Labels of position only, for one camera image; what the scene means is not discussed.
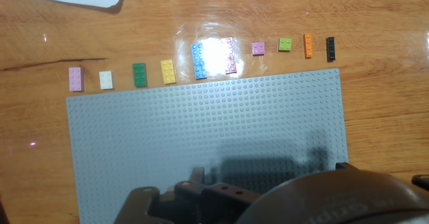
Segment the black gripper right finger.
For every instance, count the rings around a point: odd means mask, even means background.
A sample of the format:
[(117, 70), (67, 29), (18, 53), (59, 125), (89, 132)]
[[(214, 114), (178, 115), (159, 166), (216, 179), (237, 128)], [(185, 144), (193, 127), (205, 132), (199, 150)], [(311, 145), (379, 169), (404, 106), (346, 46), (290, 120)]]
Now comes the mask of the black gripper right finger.
[(358, 168), (347, 162), (338, 162), (335, 164), (335, 170), (350, 170), (350, 171), (359, 171)]

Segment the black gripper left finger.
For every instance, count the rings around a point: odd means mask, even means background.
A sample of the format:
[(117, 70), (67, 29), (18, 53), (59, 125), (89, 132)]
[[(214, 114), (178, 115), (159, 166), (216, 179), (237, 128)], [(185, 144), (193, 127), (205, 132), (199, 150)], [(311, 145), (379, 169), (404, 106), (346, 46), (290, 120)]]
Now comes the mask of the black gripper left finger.
[(235, 223), (261, 195), (226, 183), (205, 184), (204, 168), (164, 194), (153, 186), (133, 189), (115, 224)]

